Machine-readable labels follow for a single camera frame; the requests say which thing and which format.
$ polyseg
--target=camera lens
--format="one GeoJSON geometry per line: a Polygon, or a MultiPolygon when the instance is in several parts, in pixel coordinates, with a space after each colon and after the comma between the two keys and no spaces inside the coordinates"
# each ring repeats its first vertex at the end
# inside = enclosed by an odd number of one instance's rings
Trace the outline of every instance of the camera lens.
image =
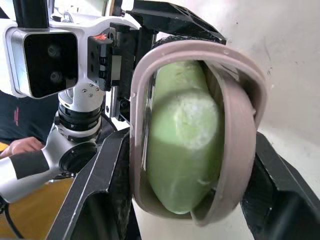
{"type": "Polygon", "coordinates": [[[54,84],[59,84],[62,82],[62,73],[59,71],[53,71],[50,75],[50,80],[54,84]]]}
{"type": "Polygon", "coordinates": [[[51,44],[48,47],[48,55],[52,58],[59,58],[60,57],[60,47],[58,47],[57,45],[51,44]]]}

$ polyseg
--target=person's hand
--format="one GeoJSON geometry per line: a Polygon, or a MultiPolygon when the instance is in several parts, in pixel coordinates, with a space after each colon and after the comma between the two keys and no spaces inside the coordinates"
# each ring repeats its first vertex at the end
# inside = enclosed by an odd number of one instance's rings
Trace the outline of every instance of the person's hand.
{"type": "Polygon", "coordinates": [[[15,154],[40,151],[44,145],[35,137],[26,137],[13,141],[2,153],[1,157],[8,157],[15,154]]]}

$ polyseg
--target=green cylinder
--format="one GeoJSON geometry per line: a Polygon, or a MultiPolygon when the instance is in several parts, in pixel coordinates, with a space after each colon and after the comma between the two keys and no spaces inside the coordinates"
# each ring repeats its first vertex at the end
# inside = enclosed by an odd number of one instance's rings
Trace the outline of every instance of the green cylinder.
{"type": "Polygon", "coordinates": [[[224,115],[197,61],[162,67],[155,83],[146,173],[163,206],[186,214],[219,177],[224,115]]]}

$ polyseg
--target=black rubber pad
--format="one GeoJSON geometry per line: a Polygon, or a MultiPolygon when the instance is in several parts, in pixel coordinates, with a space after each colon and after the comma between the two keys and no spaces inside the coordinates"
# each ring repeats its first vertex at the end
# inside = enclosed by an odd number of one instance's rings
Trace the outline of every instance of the black rubber pad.
{"type": "Polygon", "coordinates": [[[50,169],[42,151],[16,154],[10,159],[17,179],[44,173],[50,169]]]}

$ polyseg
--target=beige plastic cup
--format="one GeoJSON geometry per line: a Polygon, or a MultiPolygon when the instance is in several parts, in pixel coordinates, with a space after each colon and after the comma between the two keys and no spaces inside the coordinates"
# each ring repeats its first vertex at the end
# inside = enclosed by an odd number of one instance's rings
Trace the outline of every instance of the beige plastic cup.
{"type": "Polygon", "coordinates": [[[148,52],[132,78],[130,97],[130,183],[136,203],[153,215],[190,219],[199,226],[225,218],[240,202],[255,158],[256,132],[265,111],[267,83],[248,57],[221,44],[203,40],[165,43],[148,52]],[[213,194],[191,211],[174,214],[154,194],[145,171],[148,119],[155,74],[161,67],[200,61],[212,97],[224,111],[224,154],[213,194]]]}

